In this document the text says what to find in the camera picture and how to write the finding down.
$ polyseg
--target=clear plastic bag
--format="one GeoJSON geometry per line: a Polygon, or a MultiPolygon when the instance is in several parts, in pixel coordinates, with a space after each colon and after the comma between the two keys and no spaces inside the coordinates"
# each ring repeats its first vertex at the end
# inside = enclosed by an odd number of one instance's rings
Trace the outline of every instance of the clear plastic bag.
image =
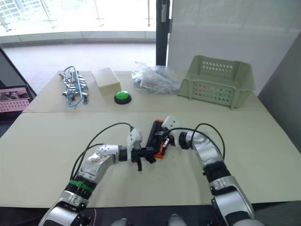
{"type": "Polygon", "coordinates": [[[176,94],[180,82],[172,69],[165,66],[148,67],[145,63],[135,62],[141,70],[132,73],[134,85],[138,90],[153,94],[176,94]]]}

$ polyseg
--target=plastic basket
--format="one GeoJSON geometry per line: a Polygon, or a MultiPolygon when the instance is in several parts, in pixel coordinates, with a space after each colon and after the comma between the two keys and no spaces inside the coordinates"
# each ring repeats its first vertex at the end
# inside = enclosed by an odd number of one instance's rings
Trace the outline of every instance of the plastic basket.
{"type": "Polygon", "coordinates": [[[179,96],[239,108],[255,90],[250,64],[194,56],[179,96]]]}

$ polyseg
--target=glass railing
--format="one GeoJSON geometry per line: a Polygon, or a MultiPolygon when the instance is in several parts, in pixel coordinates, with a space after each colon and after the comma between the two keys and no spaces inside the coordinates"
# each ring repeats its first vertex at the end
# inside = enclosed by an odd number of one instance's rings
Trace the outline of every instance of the glass railing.
{"type": "Polygon", "coordinates": [[[0,36],[155,30],[156,0],[0,0],[0,36]]]}

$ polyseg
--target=white tabletop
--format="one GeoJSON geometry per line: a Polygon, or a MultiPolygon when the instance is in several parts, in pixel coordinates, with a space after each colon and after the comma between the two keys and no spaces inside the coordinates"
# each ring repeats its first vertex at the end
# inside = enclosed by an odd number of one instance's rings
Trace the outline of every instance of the white tabletop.
{"type": "MultiPolygon", "coordinates": [[[[301,200],[301,155],[267,111],[23,113],[0,139],[0,206],[49,207],[98,131],[129,122],[144,145],[153,121],[170,113],[185,127],[216,126],[226,143],[226,165],[252,203],[301,200]]],[[[118,126],[96,142],[125,145],[127,135],[128,127],[118,126]]],[[[110,167],[89,207],[209,204],[207,185],[195,154],[169,147],[163,160],[143,161],[142,172],[127,162],[110,167]]]]}
{"type": "Polygon", "coordinates": [[[90,100],[87,105],[76,109],[66,104],[62,79],[56,75],[26,108],[25,113],[33,112],[226,112],[226,111],[266,111],[265,107],[251,94],[248,101],[239,109],[230,110],[227,106],[209,102],[189,100],[175,95],[150,95],[136,90],[131,72],[115,72],[123,90],[128,91],[132,101],[127,105],[114,102],[114,95],[102,96],[91,72],[80,72],[86,79],[90,100]]]}

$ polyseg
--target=tiled floor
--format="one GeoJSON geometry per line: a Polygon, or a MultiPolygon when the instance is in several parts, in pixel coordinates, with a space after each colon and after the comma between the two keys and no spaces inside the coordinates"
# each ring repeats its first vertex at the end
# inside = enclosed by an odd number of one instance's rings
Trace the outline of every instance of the tiled floor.
{"type": "Polygon", "coordinates": [[[57,71],[75,66],[79,71],[111,67],[135,69],[135,61],[154,65],[155,43],[89,43],[4,48],[4,51],[39,93],[57,71]]]}

